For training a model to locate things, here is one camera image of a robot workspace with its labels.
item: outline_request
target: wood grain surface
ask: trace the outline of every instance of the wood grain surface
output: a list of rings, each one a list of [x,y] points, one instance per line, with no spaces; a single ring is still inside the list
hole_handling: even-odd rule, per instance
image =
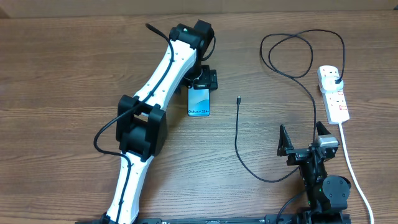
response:
[[[398,0],[0,0],[10,18],[393,10]]]
[[[313,109],[291,80],[259,58],[261,39],[271,33],[328,29],[346,43],[345,95],[351,119],[344,129],[351,163],[376,223],[398,219],[398,13],[295,12],[222,15],[78,17],[0,20],[0,223],[61,224],[92,220],[105,212],[119,174],[118,157],[95,151],[92,140],[116,116],[123,94],[133,95],[159,64],[167,44],[147,30],[165,33],[178,23],[210,22],[217,36],[213,56],[219,88],[211,115],[187,116],[187,94],[167,109],[169,137],[149,168],[141,217],[261,217],[277,213],[302,190],[299,173],[276,184],[251,176],[234,151],[236,96],[241,95],[238,147],[257,175],[277,179],[293,167],[277,157],[279,125],[296,147],[312,140]],[[310,73],[300,81],[327,124],[317,68],[341,68],[340,41],[308,33],[314,48]],[[269,49],[280,37],[264,44]],[[275,49],[276,67],[301,74],[308,46],[290,40]],[[340,136],[337,126],[327,125]],[[115,128],[99,143],[117,151]],[[343,150],[326,163],[329,175],[351,180]],[[305,205],[305,197],[286,212]],[[356,189],[348,200],[353,223],[368,213]]]
[[[4,9],[0,6],[0,19],[7,19],[9,16],[4,12]]]

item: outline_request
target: black bracket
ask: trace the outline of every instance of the black bracket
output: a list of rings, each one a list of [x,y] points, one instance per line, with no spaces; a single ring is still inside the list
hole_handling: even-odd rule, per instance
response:
[[[264,217],[265,224],[282,224],[282,223],[294,224],[295,223],[293,221],[293,219],[295,218],[295,215],[293,215],[293,214],[280,215],[279,222],[276,222],[276,216],[277,215],[266,215]]]
[[[287,134],[286,128],[283,124],[279,126],[279,145],[276,154],[278,156],[287,156],[290,151],[293,151],[294,147],[292,141]]]
[[[319,136],[331,134],[320,121],[317,122],[316,127]]]
[[[189,27],[179,24],[170,31],[170,40],[181,40],[190,45],[192,49],[197,50],[197,60],[201,60],[214,37],[214,30],[211,24],[198,20],[195,26]]]
[[[143,218],[138,219],[135,224],[162,224],[162,220],[159,218]]]
[[[123,95],[118,104],[118,116],[138,105],[138,96]],[[148,114],[143,121],[136,116]],[[136,112],[122,117],[116,125],[116,140],[122,153],[131,152],[145,162],[150,156],[157,156],[167,137],[166,112],[159,105],[144,103]]]
[[[216,70],[210,70],[208,65],[202,65],[201,75],[197,80],[192,82],[192,86],[196,90],[216,90],[218,88]]]

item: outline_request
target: power plug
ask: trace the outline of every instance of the power plug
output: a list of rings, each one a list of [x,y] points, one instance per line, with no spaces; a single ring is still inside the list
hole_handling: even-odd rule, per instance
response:
[[[340,78],[338,69],[331,65],[324,65],[318,69],[319,87],[322,93],[331,93],[334,91],[342,90],[344,81],[336,83]]]

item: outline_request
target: power strip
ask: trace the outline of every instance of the power strip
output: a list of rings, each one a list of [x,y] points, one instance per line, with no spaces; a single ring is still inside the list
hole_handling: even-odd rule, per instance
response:
[[[334,80],[335,77],[338,77],[338,69],[336,67],[330,65],[321,66],[318,69],[318,78],[319,78],[319,88],[321,89],[323,102],[325,104],[326,115],[328,116],[329,124],[338,124],[341,134],[341,142],[343,143],[344,155],[346,158],[347,166],[349,172],[353,178],[355,186],[361,195],[363,201],[366,204],[366,207],[369,211],[369,219],[370,223],[374,223],[372,208],[363,194],[361,187],[356,180],[354,170],[349,161],[346,140],[343,133],[343,122],[349,120],[347,102],[343,93],[343,85],[335,84],[334,82],[330,82],[330,80]]]

